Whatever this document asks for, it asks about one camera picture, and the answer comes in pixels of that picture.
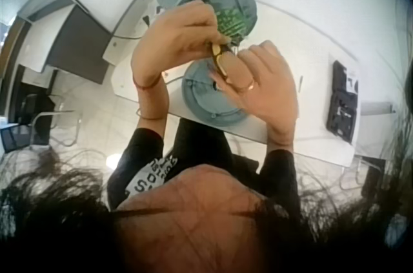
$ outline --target bracelet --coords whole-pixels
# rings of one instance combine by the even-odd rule
[[[135,78],[134,78],[133,76],[132,76],[132,79],[133,79],[134,84],[135,84],[135,87],[136,87],[137,89],[139,89],[139,90],[148,90],[148,89],[154,88],[154,87],[158,84],[158,82],[161,80],[161,77],[162,77],[162,74],[160,74],[160,75],[155,79],[155,81],[154,81],[152,84],[150,84],[149,86],[141,86],[141,85],[139,85],[138,83],[136,83],[136,80],[135,80]]]

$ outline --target gold ring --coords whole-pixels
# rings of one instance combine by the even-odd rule
[[[245,92],[248,92],[248,91],[254,89],[255,83],[256,83],[256,81],[254,81],[254,78],[253,78],[253,79],[251,80],[251,83],[250,83],[248,86],[246,86],[246,87],[243,87],[243,88],[238,88],[238,87],[235,87],[235,86],[233,86],[233,87],[234,87],[234,89],[236,90],[236,92],[238,92],[238,93],[240,93],[240,94],[243,94],[243,93],[245,93]]]

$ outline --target left hand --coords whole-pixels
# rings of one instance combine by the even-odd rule
[[[217,30],[212,6],[195,0],[168,10],[146,31],[134,50],[134,79],[141,86],[151,85],[163,71],[210,57],[210,43],[229,41]]]

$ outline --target right hand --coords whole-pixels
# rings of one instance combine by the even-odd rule
[[[229,80],[218,73],[211,74],[218,87],[238,108],[266,122],[269,136],[278,145],[292,145],[298,115],[296,86],[287,62],[274,44],[265,41],[241,50],[237,56],[226,52],[220,65]],[[253,88],[246,90],[251,83]]]

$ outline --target tiled floor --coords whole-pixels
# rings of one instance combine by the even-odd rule
[[[105,165],[106,157],[121,154],[128,144],[137,125],[138,104],[117,97],[112,90],[110,67],[102,85],[97,85],[72,74],[60,72],[54,85],[54,94],[63,96],[63,110],[82,112],[82,123],[77,143],[69,148],[52,142],[63,161],[69,160],[75,167],[94,167],[110,174]],[[52,135],[67,141],[75,134],[76,117],[61,117]],[[173,145],[179,118],[169,115],[166,126],[165,149],[167,153]],[[234,153],[255,159],[260,166],[265,158],[265,145],[227,134]],[[339,187],[341,167],[304,156],[296,156],[298,182],[301,190],[327,189],[337,200],[347,201],[360,194],[354,171],[349,170],[343,179],[345,188]]]

